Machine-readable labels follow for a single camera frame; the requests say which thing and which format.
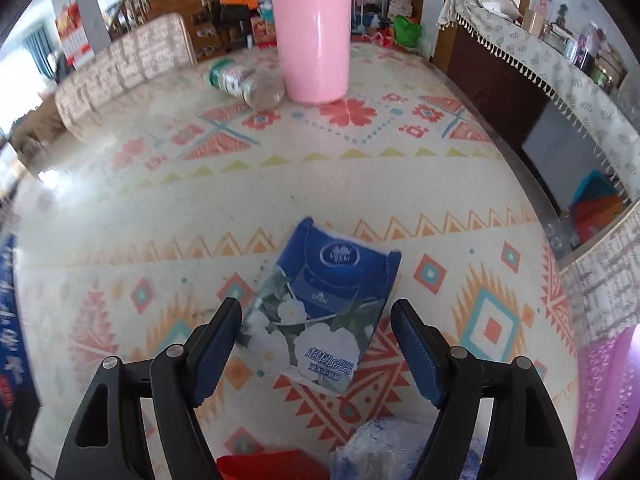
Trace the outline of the blue white crumpled bag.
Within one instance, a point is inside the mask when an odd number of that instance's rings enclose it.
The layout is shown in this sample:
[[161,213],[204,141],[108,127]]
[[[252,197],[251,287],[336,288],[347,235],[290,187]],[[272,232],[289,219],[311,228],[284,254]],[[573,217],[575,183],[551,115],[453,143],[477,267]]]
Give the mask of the blue white crumpled bag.
[[409,479],[435,425],[433,417],[377,417],[335,450],[332,479]]

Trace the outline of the purple perforated plastic basket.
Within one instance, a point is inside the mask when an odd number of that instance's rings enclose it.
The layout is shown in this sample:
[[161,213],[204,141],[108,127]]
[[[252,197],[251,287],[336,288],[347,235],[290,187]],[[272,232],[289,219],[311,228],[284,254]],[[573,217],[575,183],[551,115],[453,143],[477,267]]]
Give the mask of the purple perforated plastic basket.
[[612,464],[639,416],[639,329],[578,352],[579,406],[574,462],[579,479],[597,479]]

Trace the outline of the red flat packet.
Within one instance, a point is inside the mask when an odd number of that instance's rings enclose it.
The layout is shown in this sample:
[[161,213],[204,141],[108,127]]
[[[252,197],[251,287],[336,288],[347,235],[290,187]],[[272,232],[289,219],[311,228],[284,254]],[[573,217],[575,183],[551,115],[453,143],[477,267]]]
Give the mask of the red flat packet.
[[326,465],[299,450],[218,458],[224,479],[235,480],[329,480]]

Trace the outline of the clear plastic bottle green cap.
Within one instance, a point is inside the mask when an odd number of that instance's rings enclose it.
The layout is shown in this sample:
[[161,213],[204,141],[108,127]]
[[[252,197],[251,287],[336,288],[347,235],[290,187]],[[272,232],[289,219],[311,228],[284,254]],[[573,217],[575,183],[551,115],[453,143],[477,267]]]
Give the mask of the clear plastic bottle green cap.
[[283,77],[273,70],[260,70],[232,58],[215,62],[209,71],[210,84],[242,100],[252,110],[274,110],[285,97]]

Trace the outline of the sideboard with patterned cloth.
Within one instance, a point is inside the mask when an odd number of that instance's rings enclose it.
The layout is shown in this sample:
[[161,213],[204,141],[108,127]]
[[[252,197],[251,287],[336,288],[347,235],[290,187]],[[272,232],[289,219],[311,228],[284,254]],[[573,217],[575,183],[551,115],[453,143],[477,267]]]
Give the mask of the sideboard with patterned cloth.
[[438,26],[446,29],[453,24],[541,88],[594,141],[606,171],[618,179],[618,192],[632,202],[639,199],[639,133],[592,79],[560,52],[475,0],[445,0]]

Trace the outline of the green plastic bag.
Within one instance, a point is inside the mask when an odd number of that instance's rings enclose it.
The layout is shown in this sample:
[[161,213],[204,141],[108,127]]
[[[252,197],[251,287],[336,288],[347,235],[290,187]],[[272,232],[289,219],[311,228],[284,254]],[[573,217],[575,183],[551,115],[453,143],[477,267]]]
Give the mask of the green plastic bag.
[[393,18],[393,31],[396,44],[406,49],[415,49],[421,37],[421,25],[405,15]]

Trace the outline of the blue floral tissue pack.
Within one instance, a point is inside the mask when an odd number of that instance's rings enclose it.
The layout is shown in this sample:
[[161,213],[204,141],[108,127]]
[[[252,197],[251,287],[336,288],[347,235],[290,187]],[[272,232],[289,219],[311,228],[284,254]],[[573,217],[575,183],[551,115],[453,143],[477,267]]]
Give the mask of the blue floral tissue pack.
[[342,394],[394,288],[401,252],[299,222],[243,315],[238,345],[267,372]]

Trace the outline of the pink thermos bottle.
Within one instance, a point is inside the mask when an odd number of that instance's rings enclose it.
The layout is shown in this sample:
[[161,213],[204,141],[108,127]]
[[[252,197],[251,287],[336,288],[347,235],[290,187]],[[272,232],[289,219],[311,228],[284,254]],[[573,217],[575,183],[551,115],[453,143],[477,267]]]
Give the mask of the pink thermos bottle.
[[319,105],[348,90],[352,0],[272,0],[288,97]]

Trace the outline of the patterned chair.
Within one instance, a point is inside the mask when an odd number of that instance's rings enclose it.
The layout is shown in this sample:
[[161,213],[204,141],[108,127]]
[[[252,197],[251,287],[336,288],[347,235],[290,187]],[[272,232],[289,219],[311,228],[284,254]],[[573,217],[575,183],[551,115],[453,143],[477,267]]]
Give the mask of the patterned chair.
[[639,205],[560,262],[580,348],[639,324]]
[[67,76],[54,102],[66,129],[125,93],[172,70],[196,64],[183,18],[169,13],[113,41]]

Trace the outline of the far patterned chair back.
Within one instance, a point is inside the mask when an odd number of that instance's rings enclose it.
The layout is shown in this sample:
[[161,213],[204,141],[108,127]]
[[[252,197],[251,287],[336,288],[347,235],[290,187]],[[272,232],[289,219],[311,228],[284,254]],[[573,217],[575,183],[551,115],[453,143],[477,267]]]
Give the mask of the far patterned chair back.
[[113,41],[67,76],[54,102],[66,129],[125,93],[172,70],[196,64],[183,18],[169,13]]

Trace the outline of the near patterned chair back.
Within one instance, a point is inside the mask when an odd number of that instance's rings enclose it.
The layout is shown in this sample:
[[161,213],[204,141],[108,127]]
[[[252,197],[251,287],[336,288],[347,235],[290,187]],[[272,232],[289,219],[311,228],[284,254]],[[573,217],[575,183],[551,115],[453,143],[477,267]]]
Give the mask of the near patterned chair back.
[[639,205],[560,262],[580,348],[639,324]]

